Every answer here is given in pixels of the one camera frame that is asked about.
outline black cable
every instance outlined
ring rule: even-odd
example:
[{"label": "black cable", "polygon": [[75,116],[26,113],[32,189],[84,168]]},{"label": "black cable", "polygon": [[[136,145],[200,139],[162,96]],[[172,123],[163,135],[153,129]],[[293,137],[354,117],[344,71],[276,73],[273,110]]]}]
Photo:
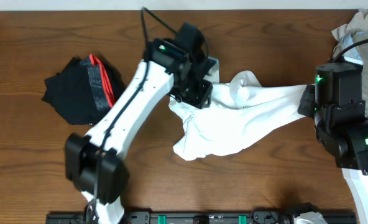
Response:
[{"label": "black cable", "polygon": [[[109,127],[107,128],[107,130],[105,130],[105,135],[104,135],[103,141],[102,141],[102,143],[101,143],[101,145],[99,147],[99,152],[101,152],[102,150],[104,150],[106,141],[107,141],[108,137],[110,137],[111,131],[115,127],[116,121],[119,119],[119,117],[121,117],[121,115],[126,110],[126,108],[130,105],[130,103],[133,101],[133,99],[141,91],[142,87],[144,86],[145,81],[147,80],[148,71],[149,71],[149,55],[150,55],[150,52],[149,52],[149,48],[148,48],[148,33],[147,33],[147,28],[145,26],[145,19],[144,19],[144,11],[146,11],[146,10],[147,9],[143,7],[143,9],[140,12],[140,15],[141,15],[141,23],[142,23],[142,31],[144,33],[144,40],[145,40],[144,61],[147,63],[147,65],[145,66],[144,77],[142,78],[141,82],[139,83],[139,86],[137,87],[137,89],[135,90],[135,92],[133,93],[133,95],[129,98],[129,100],[122,107],[122,109],[120,110],[120,112],[118,112],[118,114],[112,120],[112,122],[109,125]],[[91,218],[96,217],[96,219],[98,219],[97,212],[96,212],[96,204],[97,204],[98,177],[99,177],[99,168],[100,167],[101,167],[101,158],[98,158],[98,160],[97,160],[97,166],[96,166],[96,182],[94,183],[94,194],[93,194],[94,199],[89,202],[89,204],[92,205],[92,207],[91,207]]]},{"label": "black cable", "polygon": [[157,16],[154,15],[150,10],[148,10],[146,7],[143,8],[148,14],[150,14],[156,21],[160,22],[164,27],[166,27],[168,30],[172,31],[175,35],[177,35],[177,31],[175,31],[173,28],[171,28],[169,25],[167,25],[164,21],[159,19]]},{"label": "black cable", "polygon": [[339,58],[341,57],[341,56],[343,56],[344,55],[344,53],[346,53],[347,51],[349,51],[349,50],[351,50],[351,49],[353,49],[354,47],[357,47],[357,46],[360,46],[360,45],[362,45],[362,44],[367,44],[368,43],[368,39],[366,39],[366,40],[362,40],[362,41],[359,41],[359,42],[356,42],[355,44],[352,44],[352,45],[350,45],[350,46],[348,46],[348,47],[346,47],[344,50],[342,50],[333,60],[332,60],[332,62],[336,62],[337,60],[339,60]]}]

